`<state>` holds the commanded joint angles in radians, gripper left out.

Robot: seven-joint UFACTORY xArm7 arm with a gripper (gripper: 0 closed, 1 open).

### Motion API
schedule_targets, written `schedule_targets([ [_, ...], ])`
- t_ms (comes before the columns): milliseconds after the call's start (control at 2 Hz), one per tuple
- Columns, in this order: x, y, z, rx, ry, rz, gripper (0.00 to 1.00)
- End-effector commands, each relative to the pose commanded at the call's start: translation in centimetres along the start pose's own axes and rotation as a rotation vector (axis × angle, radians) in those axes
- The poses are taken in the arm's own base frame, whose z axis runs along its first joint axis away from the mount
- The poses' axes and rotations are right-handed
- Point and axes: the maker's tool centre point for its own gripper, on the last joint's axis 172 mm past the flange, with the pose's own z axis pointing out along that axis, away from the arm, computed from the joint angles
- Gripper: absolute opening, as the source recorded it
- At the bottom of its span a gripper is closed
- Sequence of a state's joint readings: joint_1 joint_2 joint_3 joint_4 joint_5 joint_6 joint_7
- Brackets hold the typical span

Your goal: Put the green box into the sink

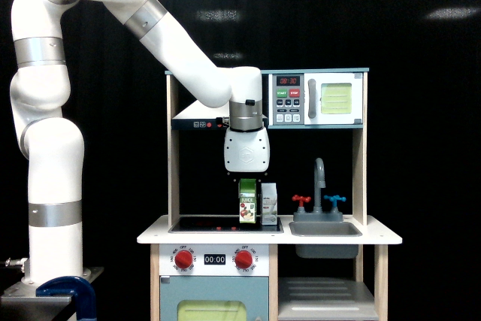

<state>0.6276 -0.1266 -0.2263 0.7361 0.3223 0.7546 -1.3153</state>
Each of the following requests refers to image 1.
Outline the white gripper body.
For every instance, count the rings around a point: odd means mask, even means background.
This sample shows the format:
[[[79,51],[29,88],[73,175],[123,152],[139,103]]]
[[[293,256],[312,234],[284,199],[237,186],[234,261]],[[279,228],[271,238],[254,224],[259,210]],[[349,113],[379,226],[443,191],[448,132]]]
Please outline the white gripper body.
[[[224,142],[225,168],[230,172],[263,172],[270,162],[270,144],[265,127],[253,132],[228,128]]]

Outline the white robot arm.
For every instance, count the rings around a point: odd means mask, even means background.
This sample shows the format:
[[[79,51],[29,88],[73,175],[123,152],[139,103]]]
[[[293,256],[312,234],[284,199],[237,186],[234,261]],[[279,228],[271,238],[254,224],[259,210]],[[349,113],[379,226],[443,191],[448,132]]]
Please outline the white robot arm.
[[[29,266],[24,281],[39,286],[58,277],[82,277],[84,141],[62,115],[71,84],[62,39],[62,15],[80,0],[14,0],[11,31],[17,72],[10,86],[17,142],[29,162]],[[203,105],[228,106],[227,137],[252,141],[256,158],[229,171],[260,172],[269,162],[262,123],[262,76],[248,66],[220,68],[158,0],[90,0],[105,7]]]

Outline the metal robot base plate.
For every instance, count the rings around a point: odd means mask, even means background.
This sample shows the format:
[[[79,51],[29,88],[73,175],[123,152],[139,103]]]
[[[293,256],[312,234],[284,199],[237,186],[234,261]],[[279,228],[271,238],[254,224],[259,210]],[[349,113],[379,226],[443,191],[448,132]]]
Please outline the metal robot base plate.
[[[104,271],[102,267],[83,270],[82,277],[92,282]],[[36,297],[41,284],[21,280],[1,293],[2,320],[77,320],[74,300],[69,295]]]

